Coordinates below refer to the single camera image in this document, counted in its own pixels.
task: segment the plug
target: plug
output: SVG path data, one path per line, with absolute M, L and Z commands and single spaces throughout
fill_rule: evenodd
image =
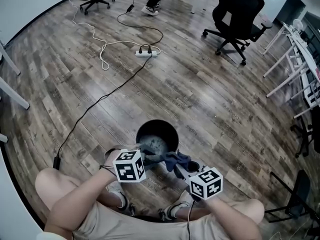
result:
M 129 6 L 129 8 L 126 10 L 126 12 L 127 12 L 127 13 L 131 12 L 134 7 L 135 7 L 135 6 L 134 6 L 133 4 L 131 4 L 131 5 Z

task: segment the chair base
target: chair base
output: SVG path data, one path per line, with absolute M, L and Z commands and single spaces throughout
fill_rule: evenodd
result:
M 250 43 L 246 42 L 243 43 L 241 42 L 240 40 L 238 39 L 228 39 L 227 36 L 225 36 L 224 34 L 222 34 L 221 32 L 219 31 L 214 31 L 214 30 L 210 30 L 210 29 L 205 29 L 202 33 L 202 35 L 204 37 L 206 37 L 208 35 L 208 33 L 211 33 L 211 34 L 214 34 L 218 37 L 221 37 L 221 38 L 224 38 L 225 41 L 220 45 L 220 47 L 216 50 L 215 54 L 216 55 L 220 55 L 221 54 L 221 49 L 228 43 L 232 44 L 232 46 L 236 49 L 236 51 L 240 54 L 240 56 L 242 57 L 242 62 L 241 62 L 241 65 L 245 66 L 247 63 L 246 63 L 246 57 L 244 56 L 244 53 L 243 51 L 246 49 L 246 46 L 249 46 Z
M 83 11 L 83 6 L 88 5 L 84 10 L 84 15 L 88 14 L 88 9 L 93 6 L 94 4 L 102 3 L 107 5 L 107 8 L 110 9 L 110 3 L 106 2 L 105 0 L 90 0 L 88 2 L 85 2 L 80 5 L 80 11 Z
M 296 124 L 294 124 L 290 127 L 290 130 L 292 132 L 296 130 L 298 133 L 301 134 L 301 136 L 299 136 L 299 137 L 302 138 L 302 143 L 301 143 L 300 149 L 295 154 L 295 157 L 298 158 L 301 155 L 301 153 L 303 152 L 304 148 L 305 148 L 305 151 L 303 152 L 303 156 L 307 157 L 309 155 L 309 145 L 313 141 L 313 138 L 309 141 L 309 136 L 312 135 L 312 131 L 307 131 L 304 119 L 301 116 L 298 117 L 297 119 L 301 120 L 302 128 L 297 126 Z

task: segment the white cable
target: white cable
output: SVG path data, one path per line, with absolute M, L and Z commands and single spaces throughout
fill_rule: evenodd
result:
M 106 47 L 107 47 L 108 45 L 114 45 L 114 44 L 117 44 L 117 43 L 131 43 L 131 44 L 135 44 L 136 46 L 140 46 L 140 47 L 142 46 L 142 44 L 138 44 L 138 43 L 136 43 L 136 42 L 131 42 L 131 41 L 116 41 L 116 42 L 107 43 L 106 40 L 101 40 L 101 39 L 99 39 L 99 38 L 96 38 L 96 37 L 95 37 L 96 28 L 95 28 L 94 26 L 92 26 L 92 25 L 90 25 L 90 24 L 88 24 L 88 23 L 76 23 L 76 22 L 75 22 L 76 15 L 77 15 L 77 13 L 78 13 L 78 7 L 76 7 L 76 6 L 74 5 L 74 3 L 71 2 L 71 0 L 69 0 L 69 2 L 71 3 L 72 7 L 76 8 L 75 14 L 73 15 L 73 20 L 72 20 L 72 22 L 73 22 L 74 24 L 76 24 L 76 25 L 87 25 L 87 26 L 91 27 L 91 28 L 93 29 L 92 38 L 95 39 L 95 40 L 104 42 L 104 45 L 101 47 L 101 52 L 100 52 L 100 54 L 99 54 L 100 60 L 102 61 L 101 67 L 102 67 L 102 69 L 103 69 L 104 71 L 107 71 L 107 70 L 110 68 L 110 65 L 102 58 L 102 53 L 105 51 L 105 49 L 106 49 Z M 161 53 L 160 48 L 158 48 L 158 47 L 156 47 L 156 46 L 152 46 L 152 45 L 150 45 L 150 47 L 153 47 L 153 48 L 158 49 L 158 50 L 159 50 L 159 52 L 157 53 L 158 55 Z

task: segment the black cable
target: black cable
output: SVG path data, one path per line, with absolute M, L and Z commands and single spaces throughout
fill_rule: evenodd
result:
M 188 229 L 188 233 L 189 233 L 189 240 L 191 240 L 191 233 L 190 233 L 190 227 L 189 227 L 189 220 L 190 220 L 190 216 L 191 216 L 191 212 L 192 212 L 192 208 L 194 207 L 194 204 L 195 204 L 196 201 L 193 200 L 193 203 L 191 205 L 191 208 L 190 208 L 190 211 L 189 211 L 189 214 L 188 214 L 188 223 L 186 225 L 187 229 Z
M 116 92 L 117 90 L 119 90 L 121 87 L 123 87 L 126 83 L 128 83 L 132 78 L 134 78 L 136 76 L 136 74 L 138 74 L 147 64 L 147 62 L 151 59 L 152 57 L 152 53 L 150 55 L 150 57 L 144 62 L 143 66 L 141 68 L 139 68 L 139 70 L 137 72 L 135 72 L 128 80 L 126 80 L 123 84 L 121 84 L 119 87 L 117 87 L 116 89 L 114 89 L 112 92 L 101 96 L 95 103 L 93 103 L 91 106 L 89 106 L 86 111 L 83 113 L 82 116 L 79 117 L 79 119 L 75 122 L 73 128 L 71 129 L 71 131 L 69 132 L 69 134 L 67 135 L 67 137 L 65 138 L 64 142 L 62 143 L 62 145 L 59 147 L 58 152 L 54 158 L 54 163 L 53 163 L 53 168 L 56 168 L 57 170 L 59 170 L 59 165 L 60 165 L 60 151 L 63 147 L 63 145 L 67 142 L 68 138 L 70 137 L 70 135 L 72 134 L 72 132 L 74 131 L 74 129 L 76 128 L 77 124 L 79 123 L 79 121 L 84 118 L 84 116 L 87 114 L 87 112 L 92 109 L 95 105 L 97 105 L 100 101 L 104 100 L 105 98 L 109 97 L 111 94 L 113 94 L 114 92 Z
M 122 25 L 124 25 L 124 26 L 126 26 L 126 27 L 137 28 L 137 29 L 139 29 L 139 28 L 146 28 L 146 29 L 150 29 L 150 30 L 156 30 L 156 31 L 160 32 L 160 34 L 161 34 L 161 38 L 160 38 L 158 41 L 153 42 L 153 43 L 150 43 L 150 44 L 144 44 L 144 45 L 142 45 L 142 46 L 153 46 L 153 45 L 159 43 L 159 42 L 162 40 L 162 38 L 164 38 L 164 33 L 162 33 L 159 29 L 157 29 L 157 28 L 155 28 L 155 27 L 128 25 L 128 24 L 125 24 L 125 23 L 121 22 L 121 21 L 119 20 L 119 17 L 121 17 L 122 15 L 126 15 L 127 13 L 128 13 L 128 11 L 125 12 L 125 13 L 120 14 L 120 15 L 116 18 L 116 20 L 117 20 L 120 24 L 122 24 Z

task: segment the white cube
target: white cube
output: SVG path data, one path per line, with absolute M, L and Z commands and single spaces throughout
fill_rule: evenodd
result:
M 140 150 L 121 149 L 113 160 L 113 167 L 119 182 L 141 182 L 146 178 L 146 172 Z
M 216 168 L 190 177 L 190 193 L 207 200 L 219 194 L 223 190 L 223 176 Z

